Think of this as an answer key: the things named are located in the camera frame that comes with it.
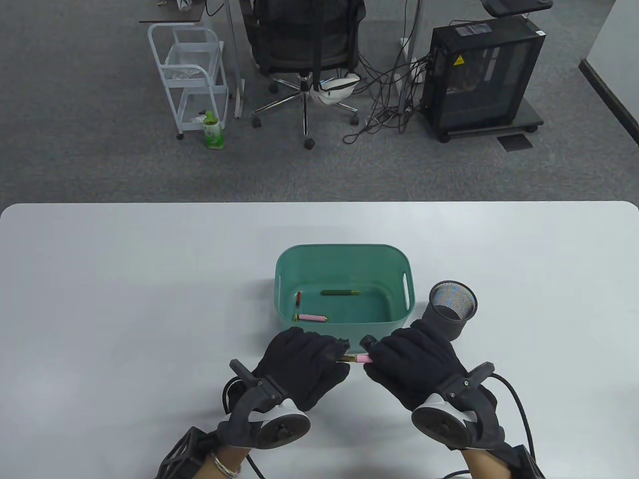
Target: green pen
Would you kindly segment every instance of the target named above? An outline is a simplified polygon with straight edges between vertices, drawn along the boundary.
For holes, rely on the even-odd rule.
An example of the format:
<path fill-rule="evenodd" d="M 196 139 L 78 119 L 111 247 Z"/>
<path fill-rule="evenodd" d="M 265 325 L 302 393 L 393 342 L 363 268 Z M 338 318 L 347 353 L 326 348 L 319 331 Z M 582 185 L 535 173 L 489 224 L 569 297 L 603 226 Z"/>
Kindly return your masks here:
<path fill-rule="evenodd" d="M 323 289 L 319 292 L 321 296 L 359 296 L 362 291 L 352 291 L 351 289 Z"/>

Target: white metal cart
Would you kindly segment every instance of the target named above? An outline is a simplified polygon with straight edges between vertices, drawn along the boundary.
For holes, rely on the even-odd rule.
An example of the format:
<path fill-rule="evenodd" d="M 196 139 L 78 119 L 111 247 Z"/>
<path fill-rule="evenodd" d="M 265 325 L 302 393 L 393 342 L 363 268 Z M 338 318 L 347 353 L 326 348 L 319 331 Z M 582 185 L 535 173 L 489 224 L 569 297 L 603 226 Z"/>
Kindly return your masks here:
<path fill-rule="evenodd" d="M 173 33 L 174 43 L 163 63 L 153 41 L 156 28 L 169 28 Z M 178 38 L 178 33 L 198 31 L 205 33 L 205 41 L 181 42 Z M 222 62 L 224 42 L 210 28 L 193 23 L 156 23 L 149 27 L 148 38 L 173 112 L 178 140 L 184 138 L 184 131 L 204 128 L 201 121 L 204 110 L 211 110 L 224 128 L 229 106 L 229 88 Z M 177 109 L 171 96 L 172 88 L 183 90 Z"/>

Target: green bottle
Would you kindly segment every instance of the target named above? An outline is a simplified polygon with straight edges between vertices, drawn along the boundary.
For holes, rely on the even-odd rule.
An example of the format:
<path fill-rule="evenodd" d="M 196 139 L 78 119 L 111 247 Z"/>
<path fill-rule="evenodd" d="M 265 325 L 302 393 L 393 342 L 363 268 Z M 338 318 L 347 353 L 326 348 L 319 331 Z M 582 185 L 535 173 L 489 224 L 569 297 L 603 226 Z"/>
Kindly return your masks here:
<path fill-rule="evenodd" d="M 212 111 L 206 112 L 204 119 L 204 137 L 206 139 L 206 147 L 210 149 L 224 148 L 224 137 L 220 128 L 220 121 L 213 116 Z"/>

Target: black glove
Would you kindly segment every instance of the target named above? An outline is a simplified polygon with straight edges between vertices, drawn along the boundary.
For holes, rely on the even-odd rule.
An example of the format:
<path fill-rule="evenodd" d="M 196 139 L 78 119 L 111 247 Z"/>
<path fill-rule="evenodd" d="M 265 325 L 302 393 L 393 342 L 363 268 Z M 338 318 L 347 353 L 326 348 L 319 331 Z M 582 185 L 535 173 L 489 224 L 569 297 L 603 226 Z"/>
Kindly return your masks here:
<path fill-rule="evenodd" d="M 253 376 L 272 377 L 301 411 L 308 411 L 348 376 L 350 365 L 337 362 L 347 349 L 344 341 L 295 326 L 273 338 Z M 241 381 L 229 388 L 231 411 L 245 392 Z"/>
<path fill-rule="evenodd" d="M 421 406 L 451 375 L 468 375 L 450 341 L 419 319 L 409 328 L 393 331 L 368 353 L 373 362 L 364 365 L 366 374 L 409 411 Z M 479 389 L 497 407 L 495 396 L 483 386 Z"/>

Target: wall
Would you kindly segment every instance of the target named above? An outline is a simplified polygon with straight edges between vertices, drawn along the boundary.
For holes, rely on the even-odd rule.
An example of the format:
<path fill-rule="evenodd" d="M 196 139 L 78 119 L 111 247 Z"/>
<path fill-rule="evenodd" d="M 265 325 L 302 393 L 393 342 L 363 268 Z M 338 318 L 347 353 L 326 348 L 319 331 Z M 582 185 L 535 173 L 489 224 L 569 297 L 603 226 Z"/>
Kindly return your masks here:
<path fill-rule="evenodd" d="M 639 119 L 639 0 L 617 0 L 588 63 L 630 114 Z"/>

